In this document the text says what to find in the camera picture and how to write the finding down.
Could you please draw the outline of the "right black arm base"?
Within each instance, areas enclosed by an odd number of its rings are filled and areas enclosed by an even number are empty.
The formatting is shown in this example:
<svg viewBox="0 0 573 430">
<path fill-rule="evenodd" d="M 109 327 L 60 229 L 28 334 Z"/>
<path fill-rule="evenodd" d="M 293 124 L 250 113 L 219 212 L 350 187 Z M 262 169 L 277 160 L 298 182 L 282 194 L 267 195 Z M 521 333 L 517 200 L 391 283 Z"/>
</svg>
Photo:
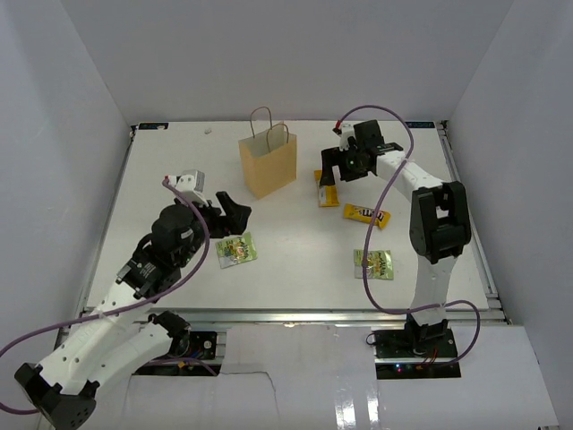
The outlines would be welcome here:
<svg viewBox="0 0 573 430">
<path fill-rule="evenodd" d="M 458 379 L 462 376 L 451 329 L 438 339 L 414 346 L 404 330 L 372 331 L 365 339 L 373 348 L 379 381 Z"/>
</svg>

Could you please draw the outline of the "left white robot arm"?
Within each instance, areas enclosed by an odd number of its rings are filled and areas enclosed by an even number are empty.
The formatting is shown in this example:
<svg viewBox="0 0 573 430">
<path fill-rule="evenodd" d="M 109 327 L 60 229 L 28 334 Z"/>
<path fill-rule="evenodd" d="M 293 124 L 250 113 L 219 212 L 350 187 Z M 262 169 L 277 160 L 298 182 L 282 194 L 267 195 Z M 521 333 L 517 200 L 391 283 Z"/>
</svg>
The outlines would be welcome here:
<svg viewBox="0 0 573 430">
<path fill-rule="evenodd" d="M 251 208 L 226 192 L 216 196 L 218 207 L 191 201 L 165 207 L 88 321 L 39 363 L 25 363 L 16 371 L 16 382 L 54 428 L 80 428 L 106 387 L 157 357 L 180 357 L 187 351 L 189 325 L 171 311 L 150 315 L 132 337 L 126 333 L 182 280 L 183 268 L 212 238 L 246 230 Z"/>
</svg>

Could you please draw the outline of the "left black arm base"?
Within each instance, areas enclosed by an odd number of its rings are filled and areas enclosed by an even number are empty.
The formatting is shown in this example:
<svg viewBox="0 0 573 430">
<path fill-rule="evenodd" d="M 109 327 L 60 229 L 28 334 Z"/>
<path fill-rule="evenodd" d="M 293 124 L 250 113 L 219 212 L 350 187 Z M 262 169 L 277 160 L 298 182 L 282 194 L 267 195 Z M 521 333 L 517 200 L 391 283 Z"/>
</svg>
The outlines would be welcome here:
<svg viewBox="0 0 573 430">
<path fill-rule="evenodd" d="M 180 340 L 174 340 L 166 354 L 152 360 L 155 362 L 211 360 L 216 357 L 218 334 L 215 331 L 189 331 Z"/>
</svg>

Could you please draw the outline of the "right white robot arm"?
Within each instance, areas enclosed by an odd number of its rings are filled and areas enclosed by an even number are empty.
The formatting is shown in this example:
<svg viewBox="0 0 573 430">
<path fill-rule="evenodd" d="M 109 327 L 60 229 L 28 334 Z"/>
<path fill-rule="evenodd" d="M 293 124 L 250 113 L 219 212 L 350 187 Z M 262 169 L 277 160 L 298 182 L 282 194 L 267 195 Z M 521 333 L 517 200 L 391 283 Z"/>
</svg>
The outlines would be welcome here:
<svg viewBox="0 0 573 430">
<path fill-rule="evenodd" d="M 411 150 L 386 142 L 375 120 L 350 127 L 337 123 L 336 147 L 321 152 L 321 185 L 354 181 L 373 174 L 387 181 L 410 202 L 409 239 L 417 254 L 412 303 L 406 313 L 404 344 L 415 357 L 425 357 L 446 335 L 446 299 L 453 268 L 471 241 L 466 189 L 447 182 L 410 160 Z"/>
</svg>

